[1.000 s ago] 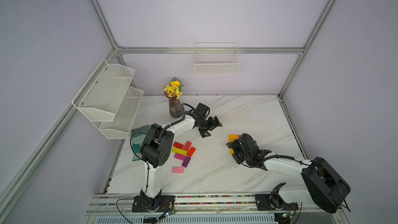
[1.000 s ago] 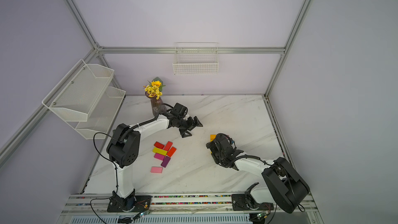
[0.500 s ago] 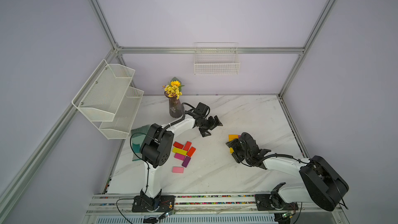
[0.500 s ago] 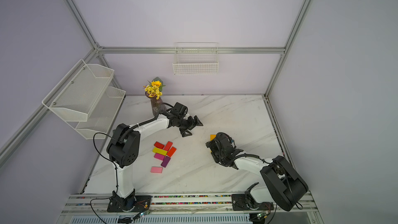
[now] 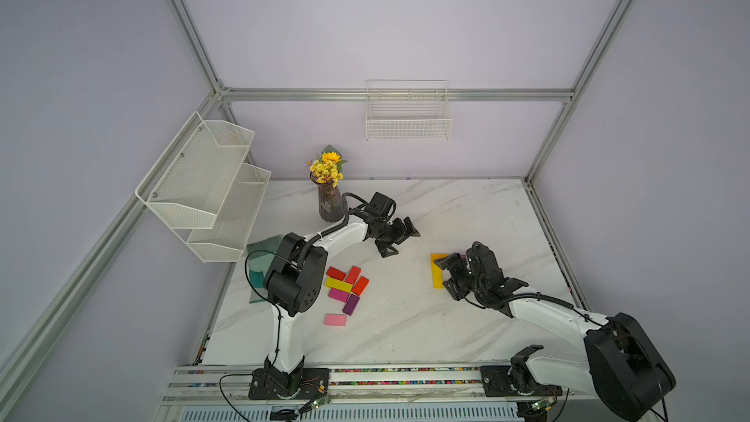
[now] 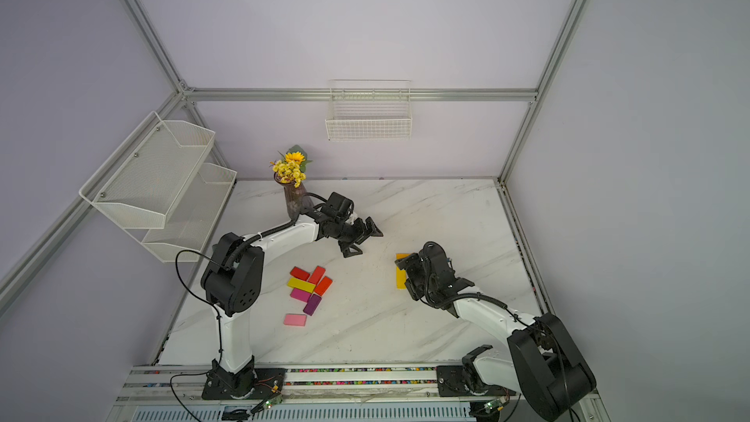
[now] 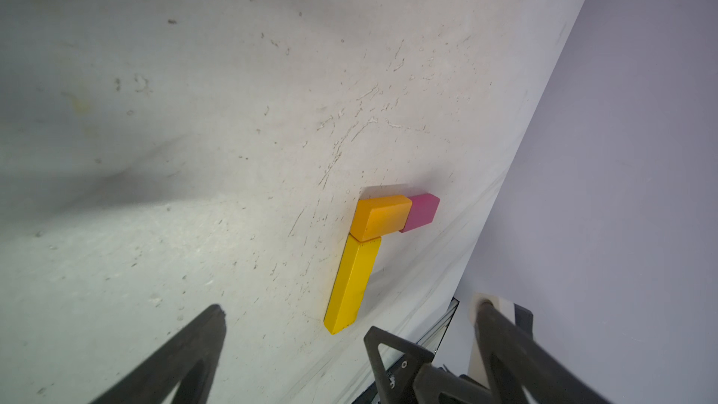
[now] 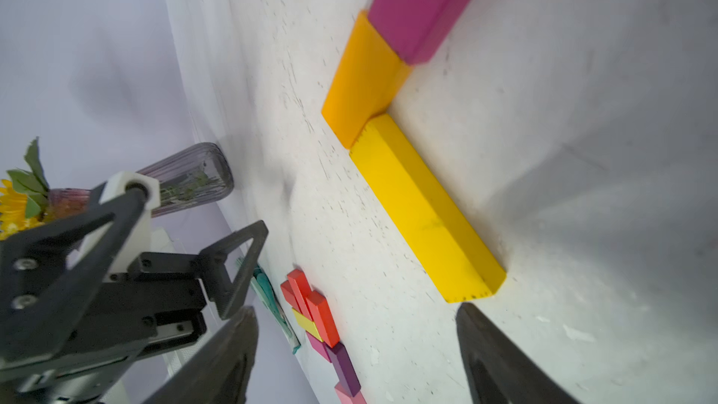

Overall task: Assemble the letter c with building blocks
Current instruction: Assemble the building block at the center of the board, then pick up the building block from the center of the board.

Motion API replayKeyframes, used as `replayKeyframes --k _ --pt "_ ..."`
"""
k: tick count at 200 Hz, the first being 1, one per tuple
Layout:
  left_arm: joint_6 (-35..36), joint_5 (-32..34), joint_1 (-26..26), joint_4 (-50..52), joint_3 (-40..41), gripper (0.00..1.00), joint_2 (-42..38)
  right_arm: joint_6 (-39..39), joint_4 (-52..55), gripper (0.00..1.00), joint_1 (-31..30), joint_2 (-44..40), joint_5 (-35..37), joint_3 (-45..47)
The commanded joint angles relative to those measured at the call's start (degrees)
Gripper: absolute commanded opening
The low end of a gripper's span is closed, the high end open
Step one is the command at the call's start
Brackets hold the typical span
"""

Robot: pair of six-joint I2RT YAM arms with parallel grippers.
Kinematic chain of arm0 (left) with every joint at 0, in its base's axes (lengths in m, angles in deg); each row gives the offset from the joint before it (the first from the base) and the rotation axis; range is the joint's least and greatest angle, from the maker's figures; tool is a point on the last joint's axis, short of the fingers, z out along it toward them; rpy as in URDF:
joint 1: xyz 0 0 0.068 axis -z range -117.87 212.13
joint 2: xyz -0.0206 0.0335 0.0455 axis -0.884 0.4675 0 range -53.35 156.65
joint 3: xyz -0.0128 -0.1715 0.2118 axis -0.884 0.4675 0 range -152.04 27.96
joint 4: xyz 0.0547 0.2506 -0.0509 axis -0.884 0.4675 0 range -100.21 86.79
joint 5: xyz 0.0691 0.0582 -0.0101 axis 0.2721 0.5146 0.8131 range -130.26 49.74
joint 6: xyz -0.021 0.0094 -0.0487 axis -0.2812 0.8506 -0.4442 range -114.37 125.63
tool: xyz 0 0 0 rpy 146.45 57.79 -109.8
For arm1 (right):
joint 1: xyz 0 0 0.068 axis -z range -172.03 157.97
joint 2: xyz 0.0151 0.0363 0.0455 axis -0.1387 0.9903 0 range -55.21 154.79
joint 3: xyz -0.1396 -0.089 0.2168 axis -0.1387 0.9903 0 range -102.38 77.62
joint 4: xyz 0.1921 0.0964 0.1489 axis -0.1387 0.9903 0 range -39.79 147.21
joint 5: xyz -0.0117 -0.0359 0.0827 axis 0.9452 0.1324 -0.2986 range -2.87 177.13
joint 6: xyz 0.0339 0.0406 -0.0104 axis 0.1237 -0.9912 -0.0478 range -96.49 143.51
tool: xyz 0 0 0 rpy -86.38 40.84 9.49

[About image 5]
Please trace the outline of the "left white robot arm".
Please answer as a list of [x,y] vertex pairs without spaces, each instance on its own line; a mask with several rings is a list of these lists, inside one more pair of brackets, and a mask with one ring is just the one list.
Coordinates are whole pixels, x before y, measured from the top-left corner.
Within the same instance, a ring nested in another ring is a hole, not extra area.
[[320,296],[327,261],[367,240],[373,240],[380,256],[388,258],[398,254],[396,248],[408,238],[420,236],[410,218],[396,216],[396,201],[382,193],[375,193],[371,200],[343,193],[342,199],[344,216],[332,227],[310,236],[291,232],[276,245],[249,244],[238,262],[246,275],[250,275],[251,261],[269,263],[264,290],[252,290],[271,305],[275,318],[273,351],[262,374],[279,387],[302,381],[305,357],[301,320]]

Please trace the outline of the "purple block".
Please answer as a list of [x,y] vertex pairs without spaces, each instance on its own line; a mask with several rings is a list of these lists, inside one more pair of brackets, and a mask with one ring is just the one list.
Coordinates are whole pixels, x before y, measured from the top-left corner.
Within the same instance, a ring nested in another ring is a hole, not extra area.
[[357,296],[356,294],[351,294],[348,297],[347,302],[345,303],[342,313],[346,316],[353,316],[355,309],[359,304],[359,300],[361,300],[361,297]]

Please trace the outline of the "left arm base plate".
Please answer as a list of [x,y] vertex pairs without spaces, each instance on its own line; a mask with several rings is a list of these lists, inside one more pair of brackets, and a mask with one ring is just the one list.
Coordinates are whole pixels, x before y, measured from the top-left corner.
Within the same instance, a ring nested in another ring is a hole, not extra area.
[[297,369],[284,373],[274,367],[253,371],[248,391],[250,401],[310,400],[327,390],[331,370],[329,368]]

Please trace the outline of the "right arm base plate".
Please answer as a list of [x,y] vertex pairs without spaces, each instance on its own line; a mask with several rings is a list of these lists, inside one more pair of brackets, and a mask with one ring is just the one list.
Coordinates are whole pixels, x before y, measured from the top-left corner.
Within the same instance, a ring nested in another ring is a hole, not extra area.
[[564,390],[555,385],[536,382],[526,370],[511,365],[484,365],[480,367],[480,382],[488,398],[510,397],[562,397]]

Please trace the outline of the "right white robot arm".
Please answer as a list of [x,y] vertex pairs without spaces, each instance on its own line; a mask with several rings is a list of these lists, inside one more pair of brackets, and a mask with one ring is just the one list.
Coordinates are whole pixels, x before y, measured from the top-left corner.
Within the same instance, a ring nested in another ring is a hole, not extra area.
[[677,380],[636,318],[588,312],[533,290],[508,277],[495,254],[476,241],[463,254],[435,257],[450,297],[484,311],[539,327],[572,345],[571,355],[542,344],[517,351],[509,363],[480,370],[486,396],[530,397],[548,391],[552,398],[573,391],[597,397],[614,415],[638,421],[665,406]]

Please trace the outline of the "orange block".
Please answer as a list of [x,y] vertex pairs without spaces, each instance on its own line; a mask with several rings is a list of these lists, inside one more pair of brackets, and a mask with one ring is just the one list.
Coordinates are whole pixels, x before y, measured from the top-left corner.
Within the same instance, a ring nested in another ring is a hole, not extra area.
[[445,259],[448,256],[449,256],[449,254],[431,254],[430,255],[430,260],[431,260],[432,263],[435,263],[435,261],[443,260],[443,259]]

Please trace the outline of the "pink block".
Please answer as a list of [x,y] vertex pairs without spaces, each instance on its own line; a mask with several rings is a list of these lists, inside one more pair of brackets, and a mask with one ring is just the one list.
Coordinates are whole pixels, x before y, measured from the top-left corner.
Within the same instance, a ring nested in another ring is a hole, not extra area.
[[324,317],[324,324],[332,327],[344,327],[347,325],[348,317],[340,314],[326,314]]

